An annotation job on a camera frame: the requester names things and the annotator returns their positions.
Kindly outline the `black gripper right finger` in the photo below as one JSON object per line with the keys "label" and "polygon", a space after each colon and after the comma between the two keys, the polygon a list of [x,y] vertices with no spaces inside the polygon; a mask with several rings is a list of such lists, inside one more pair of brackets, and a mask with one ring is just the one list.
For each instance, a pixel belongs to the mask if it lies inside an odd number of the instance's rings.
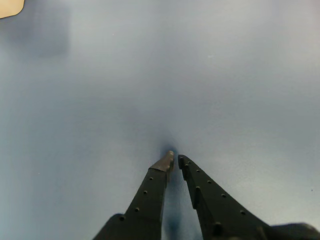
{"label": "black gripper right finger", "polygon": [[270,226],[220,187],[195,162],[178,156],[204,240],[266,240]]}

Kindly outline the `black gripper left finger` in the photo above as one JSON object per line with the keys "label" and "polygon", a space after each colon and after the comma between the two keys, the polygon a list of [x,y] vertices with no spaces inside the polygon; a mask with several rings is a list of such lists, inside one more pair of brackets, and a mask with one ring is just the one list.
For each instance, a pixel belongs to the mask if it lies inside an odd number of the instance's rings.
{"label": "black gripper left finger", "polygon": [[95,240],[160,240],[165,192],[174,167],[174,152],[168,151],[149,167],[125,213],[113,215]]}

